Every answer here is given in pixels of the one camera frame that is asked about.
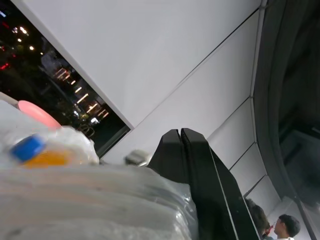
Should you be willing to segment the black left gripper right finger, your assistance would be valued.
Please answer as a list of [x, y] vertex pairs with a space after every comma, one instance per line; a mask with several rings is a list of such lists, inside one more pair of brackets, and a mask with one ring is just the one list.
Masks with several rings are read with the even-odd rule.
[[260, 240], [236, 179], [205, 137], [181, 129], [199, 240]]

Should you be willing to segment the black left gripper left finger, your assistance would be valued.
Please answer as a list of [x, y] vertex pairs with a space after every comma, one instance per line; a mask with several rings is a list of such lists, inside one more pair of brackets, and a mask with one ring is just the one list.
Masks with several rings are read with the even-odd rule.
[[177, 129], [171, 129], [161, 137], [149, 168], [170, 181], [189, 183], [185, 147]]

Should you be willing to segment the clear plastic bag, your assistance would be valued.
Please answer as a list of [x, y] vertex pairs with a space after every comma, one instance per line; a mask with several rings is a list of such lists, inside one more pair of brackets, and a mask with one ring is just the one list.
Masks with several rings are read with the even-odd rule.
[[[11, 152], [27, 137], [71, 163], [29, 167]], [[0, 240], [198, 240], [197, 210], [187, 184], [101, 165], [81, 132], [48, 129], [0, 100]]]

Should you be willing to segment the small grey metal piece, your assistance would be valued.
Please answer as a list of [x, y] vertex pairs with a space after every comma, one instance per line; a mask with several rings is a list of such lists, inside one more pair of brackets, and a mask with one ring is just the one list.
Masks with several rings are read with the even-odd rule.
[[138, 167], [147, 166], [152, 158], [152, 155], [144, 150], [135, 149], [130, 152], [125, 158], [127, 165], [134, 165]]

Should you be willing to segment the person with dark brown hair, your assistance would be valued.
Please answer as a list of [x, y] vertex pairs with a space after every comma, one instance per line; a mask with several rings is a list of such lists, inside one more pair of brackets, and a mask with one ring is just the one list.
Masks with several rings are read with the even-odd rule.
[[263, 209], [254, 203], [252, 199], [245, 199], [246, 205], [257, 229], [259, 237], [261, 240], [264, 239], [267, 230], [270, 228], [270, 223]]

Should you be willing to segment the person with black hair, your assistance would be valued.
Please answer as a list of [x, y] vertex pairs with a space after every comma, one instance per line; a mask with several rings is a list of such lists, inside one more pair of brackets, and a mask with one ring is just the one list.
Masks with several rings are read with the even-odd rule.
[[300, 222], [295, 217], [287, 214], [280, 215], [274, 227], [274, 233], [278, 240], [295, 240], [294, 237], [300, 230]]

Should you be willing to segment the pink round lid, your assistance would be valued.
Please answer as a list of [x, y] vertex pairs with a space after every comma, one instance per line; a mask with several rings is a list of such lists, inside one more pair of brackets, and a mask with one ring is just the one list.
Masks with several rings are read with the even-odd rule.
[[38, 121], [39, 123], [42, 123], [48, 128], [58, 129], [62, 127], [62, 125], [56, 119], [32, 102], [19, 100], [17, 102], [17, 108], [27, 116]]

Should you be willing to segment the dark window pane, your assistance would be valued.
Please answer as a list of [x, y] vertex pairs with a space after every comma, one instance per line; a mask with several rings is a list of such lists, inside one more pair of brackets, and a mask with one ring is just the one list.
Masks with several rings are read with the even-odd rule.
[[0, 92], [84, 133], [100, 157], [130, 130], [11, 0], [0, 0]]

